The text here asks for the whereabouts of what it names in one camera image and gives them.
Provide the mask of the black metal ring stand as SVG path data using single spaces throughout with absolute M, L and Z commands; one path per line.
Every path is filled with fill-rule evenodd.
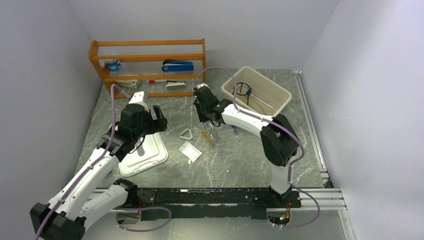
M 252 88 L 246 82 L 238 82 L 231 94 L 233 95 L 235 92 L 238 96 L 249 97 L 252 93 Z

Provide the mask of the clear cylinder blue base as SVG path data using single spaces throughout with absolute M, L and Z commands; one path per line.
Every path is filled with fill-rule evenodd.
M 247 96 L 252 96 L 253 98 L 255 98 L 256 100 L 259 100 L 261 103 L 265 104 L 265 105 L 266 105 L 266 106 L 268 106 L 269 108 L 274 109 L 274 107 L 273 107 L 273 106 L 271 106 L 270 104 L 266 103 L 264 100 L 260 99 L 259 97 L 255 96 L 254 94 L 252 94 L 252 88 L 249 88 L 249 89 L 246 91 L 246 95 L 247 95 Z

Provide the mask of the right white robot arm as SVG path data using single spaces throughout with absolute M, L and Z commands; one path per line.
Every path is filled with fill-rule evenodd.
M 229 99 L 218 100 L 207 84 L 193 89 L 198 119 L 201 123 L 232 125 L 259 137 L 266 159 L 271 163 L 270 202 L 282 207 L 289 200 L 290 185 L 289 161 L 297 154 L 299 139 L 288 119 L 262 115 L 243 108 Z

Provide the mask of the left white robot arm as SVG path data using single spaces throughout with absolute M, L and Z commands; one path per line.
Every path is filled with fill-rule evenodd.
M 140 202 L 138 187 L 126 179 L 116 180 L 105 194 L 86 204 L 105 176 L 142 143 L 147 135 L 164 132 L 168 120 L 158 104 L 149 110 L 141 103 L 129 103 L 113 120 L 84 167 L 48 203 L 36 203 L 30 210 L 35 239 L 80 240 L 85 231 L 116 207 L 132 208 Z

